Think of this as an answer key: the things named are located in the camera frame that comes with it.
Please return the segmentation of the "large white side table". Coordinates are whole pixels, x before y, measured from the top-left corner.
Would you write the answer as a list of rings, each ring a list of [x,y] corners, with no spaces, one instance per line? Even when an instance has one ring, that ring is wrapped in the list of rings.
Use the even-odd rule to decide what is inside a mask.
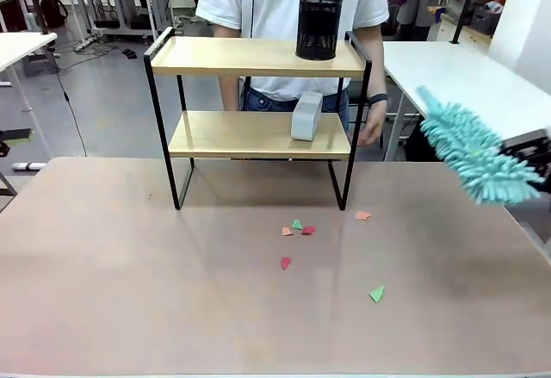
[[[394,160],[406,108],[426,115],[417,87],[441,102],[458,102],[502,139],[551,128],[551,95],[483,53],[444,41],[386,41],[385,69],[402,96],[385,161]]]

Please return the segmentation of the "teal chenille duster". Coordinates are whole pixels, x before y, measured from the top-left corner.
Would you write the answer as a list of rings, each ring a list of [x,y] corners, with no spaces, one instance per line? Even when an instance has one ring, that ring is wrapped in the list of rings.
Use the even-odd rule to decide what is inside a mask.
[[[526,161],[503,154],[504,140],[472,110],[442,103],[424,86],[417,93],[426,104],[420,131],[473,201],[512,205],[551,193],[530,185],[543,178]]]

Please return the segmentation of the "two-tier wood shelf black frame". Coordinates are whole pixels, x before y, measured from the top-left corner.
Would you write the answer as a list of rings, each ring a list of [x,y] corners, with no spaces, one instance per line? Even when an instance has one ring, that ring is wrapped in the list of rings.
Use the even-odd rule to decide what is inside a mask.
[[[337,204],[346,208],[365,96],[358,105],[353,137],[347,137],[337,114],[325,113],[313,141],[307,142],[292,139],[290,113],[188,111],[183,77],[243,77],[247,84],[254,77],[334,77],[359,79],[367,86],[372,63],[353,33],[337,42],[334,59],[313,61],[297,57],[291,40],[177,36],[168,27],[145,51],[143,60],[175,209],[183,205],[194,169],[191,165],[183,184],[177,184],[175,158],[324,161]],[[155,81],[158,74],[171,75],[177,82],[182,113],[171,136],[165,132]]]

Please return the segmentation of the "black backpack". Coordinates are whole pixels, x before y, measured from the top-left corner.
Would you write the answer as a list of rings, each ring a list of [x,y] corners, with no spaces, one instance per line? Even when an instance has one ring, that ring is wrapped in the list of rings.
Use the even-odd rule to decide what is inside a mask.
[[[60,0],[41,0],[40,7],[48,28],[60,28],[66,24],[68,11]]]

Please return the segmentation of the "person's left forearm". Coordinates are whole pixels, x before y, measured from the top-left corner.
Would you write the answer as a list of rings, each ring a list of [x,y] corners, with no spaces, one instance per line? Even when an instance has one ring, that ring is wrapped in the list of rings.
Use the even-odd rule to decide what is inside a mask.
[[[372,63],[367,96],[373,97],[379,94],[386,94],[386,71],[384,67],[384,46],[381,28],[379,26],[359,28],[354,33]]]

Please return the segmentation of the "small white side table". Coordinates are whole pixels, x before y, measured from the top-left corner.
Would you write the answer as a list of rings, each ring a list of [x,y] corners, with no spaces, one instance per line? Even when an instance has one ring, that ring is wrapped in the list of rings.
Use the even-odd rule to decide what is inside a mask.
[[[11,86],[19,92],[22,98],[22,112],[32,110],[16,74],[14,65],[39,48],[57,39],[55,33],[41,34],[37,32],[0,33],[0,72],[5,71]]]

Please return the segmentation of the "person's left hand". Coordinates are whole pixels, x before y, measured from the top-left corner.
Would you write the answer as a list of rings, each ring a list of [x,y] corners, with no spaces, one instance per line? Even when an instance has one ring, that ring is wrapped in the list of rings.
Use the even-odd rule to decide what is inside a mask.
[[[358,136],[359,146],[370,146],[380,138],[386,119],[386,112],[386,101],[376,102],[370,107],[365,127]]]

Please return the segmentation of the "white floor power strip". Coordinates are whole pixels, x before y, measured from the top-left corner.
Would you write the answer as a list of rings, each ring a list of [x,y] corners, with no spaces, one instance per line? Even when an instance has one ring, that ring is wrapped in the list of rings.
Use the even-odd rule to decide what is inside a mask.
[[[81,40],[77,45],[73,47],[74,53],[81,53],[87,46],[92,45],[94,42],[96,42],[97,36],[96,35],[90,35],[83,40]]]

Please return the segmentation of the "grey plastic crate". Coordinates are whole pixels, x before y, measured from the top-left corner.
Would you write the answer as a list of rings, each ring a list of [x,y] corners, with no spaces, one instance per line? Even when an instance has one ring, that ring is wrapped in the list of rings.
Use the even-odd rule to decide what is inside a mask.
[[[474,10],[470,27],[481,34],[494,35],[500,16],[500,13],[493,13],[486,7],[479,7]]]

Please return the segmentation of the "black mesh pen holder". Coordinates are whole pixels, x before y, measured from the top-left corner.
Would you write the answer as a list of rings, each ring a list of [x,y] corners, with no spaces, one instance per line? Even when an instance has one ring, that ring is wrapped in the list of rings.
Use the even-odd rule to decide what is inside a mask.
[[[334,59],[343,0],[300,0],[295,54],[306,60]]]

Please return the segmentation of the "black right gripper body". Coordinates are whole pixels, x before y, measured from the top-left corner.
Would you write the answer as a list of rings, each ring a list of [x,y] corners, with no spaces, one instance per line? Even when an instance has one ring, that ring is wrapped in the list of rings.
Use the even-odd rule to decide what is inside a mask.
[[[522,143],[515,146],[503,146],[505,155],[526,161],[529,167],[543,178],[542,183],[530,183],[538,191],[551,191],[551,143]]]

